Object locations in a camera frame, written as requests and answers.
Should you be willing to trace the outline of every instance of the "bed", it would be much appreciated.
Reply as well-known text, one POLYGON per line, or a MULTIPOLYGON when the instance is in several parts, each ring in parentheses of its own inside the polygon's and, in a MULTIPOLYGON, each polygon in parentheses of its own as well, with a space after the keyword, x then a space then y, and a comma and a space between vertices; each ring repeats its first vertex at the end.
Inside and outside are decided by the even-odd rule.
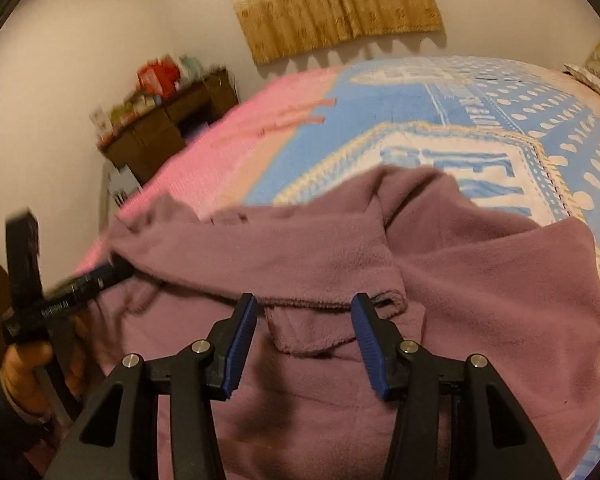
MULTIPOLYGON (((306 202, 377 164, 434 165, 478 205, 542 225, 576 216, 596 237, 600 276, 600 96, 505 59, 374 60, 280 78, 172 158, 120 214, 165 191, 201 217, 235 203, 306 202)), ((599 459, 600 423, 570 478, 599 459)))

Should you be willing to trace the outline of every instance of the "clutter on shelf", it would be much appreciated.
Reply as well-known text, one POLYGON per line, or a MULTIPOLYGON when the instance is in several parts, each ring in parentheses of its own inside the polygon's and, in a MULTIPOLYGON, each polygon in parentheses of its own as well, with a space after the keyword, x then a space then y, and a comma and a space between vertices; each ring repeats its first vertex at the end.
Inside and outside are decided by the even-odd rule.
POLYGON ((138 69, 136 88, 120 104, 113 106, 108 114, 101 106, 90 114, 90 119, 96 126, 97 145, 108 144, 127 124, 194 81, 204 79, 207 73, 214 70, 205 72, 195 57, 186 55, 167 54, 161 59, 148 61, 138 69))

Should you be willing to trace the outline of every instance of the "red object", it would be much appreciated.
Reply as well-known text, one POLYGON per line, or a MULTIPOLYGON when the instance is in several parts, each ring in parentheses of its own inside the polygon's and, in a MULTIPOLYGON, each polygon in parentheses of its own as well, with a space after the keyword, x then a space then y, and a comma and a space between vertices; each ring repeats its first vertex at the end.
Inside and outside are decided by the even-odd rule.
POLYGON ((175 84, 180 80, 180 69, 169 57, 155 60, 138 70, 138 80, 146 92, 166 99, 176 92, 175 84))

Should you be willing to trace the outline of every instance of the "hand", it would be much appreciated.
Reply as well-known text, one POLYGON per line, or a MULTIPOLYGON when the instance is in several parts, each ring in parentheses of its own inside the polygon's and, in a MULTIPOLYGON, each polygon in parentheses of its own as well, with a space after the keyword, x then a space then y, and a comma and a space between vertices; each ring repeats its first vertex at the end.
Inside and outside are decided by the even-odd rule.
MULTIPOLYGON (((75 318, 74 352, 70 370, 64 381, 74 396, 81 395, 85 389, 84 365, 86 352, 83 341, 87 340, 88 331, 85 324, 75 318)), ((31 415, 42 415, 49 410, 49 401, 43 393, 33 370, 51 361, 53 350, 48 342, 34 342, 23 345, 11 345, 0 368, 0 382, 11 396, 11 399, 31 415)))

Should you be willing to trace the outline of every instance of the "metal screw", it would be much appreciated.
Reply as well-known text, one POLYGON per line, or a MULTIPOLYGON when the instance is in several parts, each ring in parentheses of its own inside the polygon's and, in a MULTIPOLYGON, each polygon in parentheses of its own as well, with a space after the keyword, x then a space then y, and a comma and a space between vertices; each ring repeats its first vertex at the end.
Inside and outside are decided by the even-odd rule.
POLYGON ((471 361, 471 364, 473 366, 475 366, 476 368, 484 368, 486 365, 489 364, 489 361, 487 360, 487 358, 481 354, 472 355, 470 361, 471 361))
POLYGON ((209 341, 205 340, 205 339, 198 339, 197 341, 195 341, 193 343, 193 345, 191 345, 191 349, 196 354, 203 354, 204 352, 206 352, 210 348, 211 348, 211 343, 209 341))
POLYGON ((133 368, 140 362, 140 358, 136 354, 125 355, 122 359, 122 364, 127 368, 133 368))
POLYGON ((402 350, 405 354, 415 354, 420 346, 415 341, 411 339, 405 339, 400 343, 400 350, 402 350))

